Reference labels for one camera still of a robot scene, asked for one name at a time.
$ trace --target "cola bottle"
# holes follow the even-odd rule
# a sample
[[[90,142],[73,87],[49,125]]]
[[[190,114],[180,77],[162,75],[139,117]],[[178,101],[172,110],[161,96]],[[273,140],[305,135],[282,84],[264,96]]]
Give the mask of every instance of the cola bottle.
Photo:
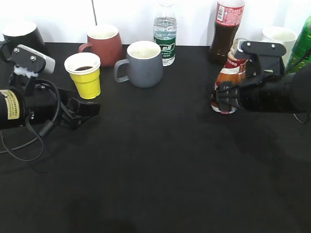
[[[224,68],[220,71],[216,83],[215,90],[217,90],[222,82],[232,82],[233,85],[242,82],[246,78],[246,59],[237,59],[234,57],[235,51],[241,46],[241,44],[247,39],[238,38],[234,40],[233,45],[228,53],[227,62],[224,65]],[[231,110],[228,112],[221,111],[218,108],[218,104],[211,102],[211,107],[215,112],[221,114],[232,114],[236,112],[235,107],[231,107]]]
[[[211,62],[220,65],[226,63],[234,36],[240,26],[244,5],[244,0],[218,0],[215,34],[208,54]]]

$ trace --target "green bottle label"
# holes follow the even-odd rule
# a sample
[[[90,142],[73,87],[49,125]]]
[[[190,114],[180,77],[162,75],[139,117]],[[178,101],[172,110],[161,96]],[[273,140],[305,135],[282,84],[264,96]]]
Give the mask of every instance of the green bottle label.
[[[154,40],[161,47],[163,59],[169,59],[174,57],[176,37],[171,40],[160,40],[154,37]]]

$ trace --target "black mug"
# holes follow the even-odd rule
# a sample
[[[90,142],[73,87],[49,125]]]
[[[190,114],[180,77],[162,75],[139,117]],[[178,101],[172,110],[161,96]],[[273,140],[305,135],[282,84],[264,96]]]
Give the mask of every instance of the black mug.
[[[6,62],[11,62],[10,55],[17,45],[26,45],[45,55],[48,51],[39,32],[37,25],[30,21],[20,21],[7,25],[2,31],[4,41],[0,42],[0,58]],[[9,54],[5,55],[3,48],[7,47]]]

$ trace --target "gray mug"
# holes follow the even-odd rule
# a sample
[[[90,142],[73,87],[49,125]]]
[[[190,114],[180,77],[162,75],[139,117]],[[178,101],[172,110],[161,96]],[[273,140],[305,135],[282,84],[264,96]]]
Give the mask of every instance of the gray mug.
[[[151,41],[138,41],[127,48],[125,60],[118,61],[114,68],[115,80],[119,83],[130,81],[137,87],[157,85],[163,76],[161,48]],[[118,78],[120,66],[128,64],[127,75]]]

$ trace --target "yellow paper cup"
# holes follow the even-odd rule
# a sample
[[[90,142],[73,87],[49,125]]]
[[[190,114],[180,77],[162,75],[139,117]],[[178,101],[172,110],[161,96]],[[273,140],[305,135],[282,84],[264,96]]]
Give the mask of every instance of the yellow paper cup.
[[[90,52],[77,53],[67,58],[64,66],[81,98],[90,100],[100,95],[101,60],[99,56]]]

